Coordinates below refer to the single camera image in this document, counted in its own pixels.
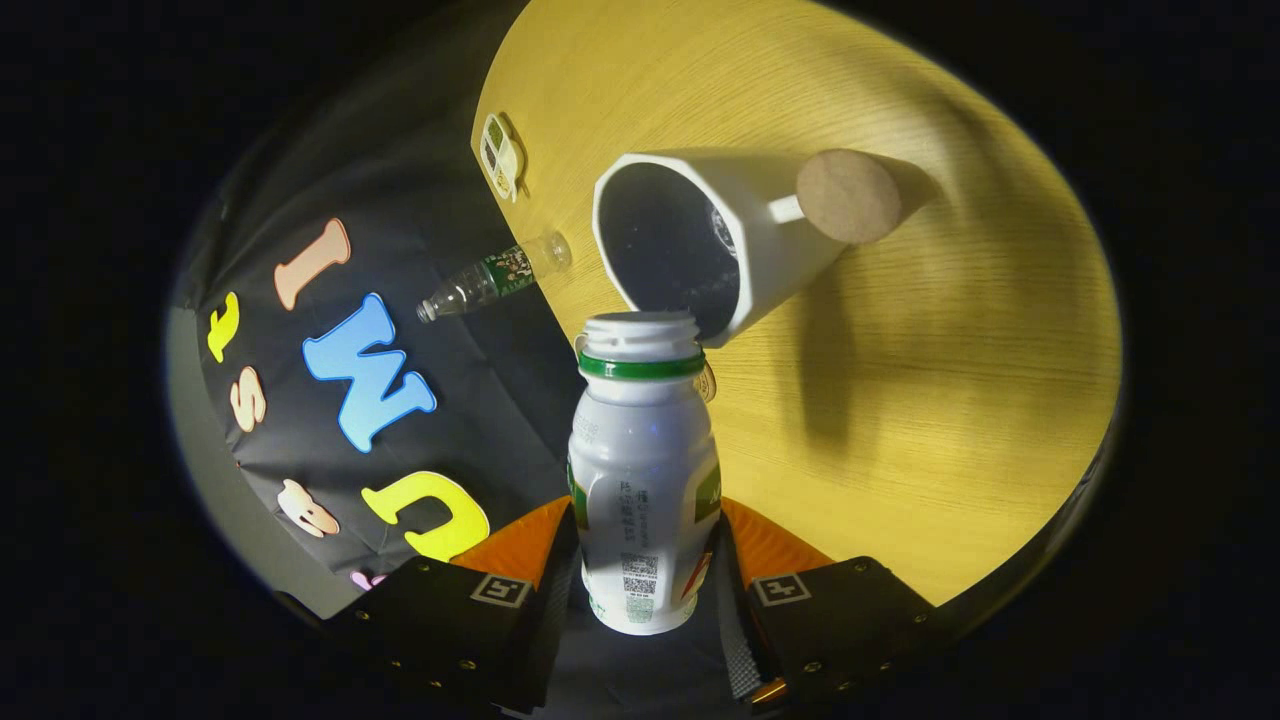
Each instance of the white mug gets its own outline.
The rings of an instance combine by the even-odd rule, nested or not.
[[[723,347],[846,247],[804,218],[800,155],[628,152],[595,183],[591,229],[632,310],[690,310]]]

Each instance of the qr code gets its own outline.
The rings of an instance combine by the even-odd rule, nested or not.
[[[630,573],[632,575],[649,575],[650,578],[658,577],[658,556],[657,555],[635,555],[632,552],[622,553],[622,571]]]
[[[658,580],[645,580],[641,578],[622,575],[622,589],[626,592],[637,592],[640,594],[653,594],[658,589]]]
[[[627,620],[631,623],[653,620],[653,598],[627,596]]]

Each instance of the wood grain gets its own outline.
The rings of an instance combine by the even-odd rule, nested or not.
[[[567,338],[626,309],[590,222],[626,151],[849,147],[928,176],[892,234],[708,354],[726,495],[941,603],[1080,479],[1120,383],[1106,259],[1052,163],[940,67],[799,0],[532,0],[475,138],[499,111],[527,154],[520,202],[499,202],[512,232],[573,249],[543,287]]]

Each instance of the plastic bottle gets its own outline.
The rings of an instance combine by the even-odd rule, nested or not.
[[[417,305],[417,318],[430,323],[443,315],[461,315],[492,305],[568,268],[572,259],[564,236],[558,232],[513,245],[449,275],[435,295]]]
[[[582,582],[607,626],[664,633],[698,605],[719,519],[716,439],[694,387],[698,325],[689,313],[614,313],[584,336],[567,469]]]

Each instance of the clear plastic bottle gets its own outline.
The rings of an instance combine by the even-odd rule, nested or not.
[[[444,315],[461,315],[492,305],[564,270],[572,261],[568,243],[558,232],[513,245],[449,275],[435,295],[419,304],[417,318],[430,323]]]

